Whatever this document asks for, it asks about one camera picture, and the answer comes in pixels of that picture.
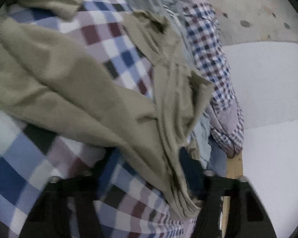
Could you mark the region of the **khaki beige garment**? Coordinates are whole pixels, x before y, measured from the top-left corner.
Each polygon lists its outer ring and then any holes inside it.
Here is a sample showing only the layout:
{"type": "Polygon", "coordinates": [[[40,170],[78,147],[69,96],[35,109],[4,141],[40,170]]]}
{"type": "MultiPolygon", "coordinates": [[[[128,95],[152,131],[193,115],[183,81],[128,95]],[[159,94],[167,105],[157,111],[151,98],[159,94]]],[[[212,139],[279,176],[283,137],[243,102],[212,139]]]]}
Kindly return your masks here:
{"type": "Polygon", "coordinates": [[[154,102],[116,85],[105,66],[71,38],[0,12],[0,108],[67,138],[118,148],[179,218],[195,218],[198,197],[185,177],[160,177],[150,164],[150,151],[161,144],[159,131],[137,120],[128,92],[154,102]]]}

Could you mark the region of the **plaid checkered bed sheet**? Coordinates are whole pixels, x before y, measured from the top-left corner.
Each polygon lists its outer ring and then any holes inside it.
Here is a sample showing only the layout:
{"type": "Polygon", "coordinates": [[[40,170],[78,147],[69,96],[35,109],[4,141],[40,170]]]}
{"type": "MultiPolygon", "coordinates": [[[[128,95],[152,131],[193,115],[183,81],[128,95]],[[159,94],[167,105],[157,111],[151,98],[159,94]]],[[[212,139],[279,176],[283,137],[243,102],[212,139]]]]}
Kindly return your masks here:
{"type": "Polygon", "coordinates": [[[0,237],[190,237],[179,151],[203,82],[126,0],[0,8],[0,237]]]}

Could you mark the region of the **light blue sweatpants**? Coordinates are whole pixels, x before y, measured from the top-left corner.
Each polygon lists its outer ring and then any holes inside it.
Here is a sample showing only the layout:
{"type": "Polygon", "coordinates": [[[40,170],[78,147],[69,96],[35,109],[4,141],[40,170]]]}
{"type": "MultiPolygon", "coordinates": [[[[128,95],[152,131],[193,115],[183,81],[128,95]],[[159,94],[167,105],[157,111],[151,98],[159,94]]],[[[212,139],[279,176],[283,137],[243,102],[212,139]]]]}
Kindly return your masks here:
{"type": "Polygon", "coordinates": [[[187,60],[180,29],[162,0],[127,0],[132,13],[124,16],[130,39],[153,66],[154,102],[131,93],[133,114],[150,132],[159,131],[160,145],[150,152],[150,164],[160,177],[184,176],[179,149],[209,106],[213,83],[205,80],[187,60]]]}

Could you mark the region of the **pineapple print curtain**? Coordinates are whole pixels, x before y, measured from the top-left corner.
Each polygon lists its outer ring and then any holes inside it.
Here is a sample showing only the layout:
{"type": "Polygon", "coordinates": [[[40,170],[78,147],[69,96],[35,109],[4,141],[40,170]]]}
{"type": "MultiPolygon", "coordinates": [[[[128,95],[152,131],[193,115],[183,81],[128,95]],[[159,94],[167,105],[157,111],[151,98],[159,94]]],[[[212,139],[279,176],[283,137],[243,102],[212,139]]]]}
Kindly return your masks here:
{"type": "Polygon", "coordinates": [[[225,46],[256,41],[298,43],[298,13],[288,0],[207,0],[225,46]]]}

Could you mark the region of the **plaid folded quilt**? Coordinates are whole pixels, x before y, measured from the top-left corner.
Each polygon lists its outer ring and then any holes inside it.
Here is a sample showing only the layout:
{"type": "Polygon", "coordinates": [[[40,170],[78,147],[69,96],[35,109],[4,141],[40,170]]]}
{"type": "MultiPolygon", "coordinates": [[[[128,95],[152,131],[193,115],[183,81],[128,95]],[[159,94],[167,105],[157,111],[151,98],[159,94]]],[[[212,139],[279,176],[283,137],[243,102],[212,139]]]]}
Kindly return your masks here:
{"type": "Polygon", "coordinates": [[[222,50],[216,12],[207,0],[178,0],[184,13],[187,41],[197,69],[214,83],[207,113],[211,134],[229,158],[243,148],[244,117],[231,80],[230,66],[222,50]]]}

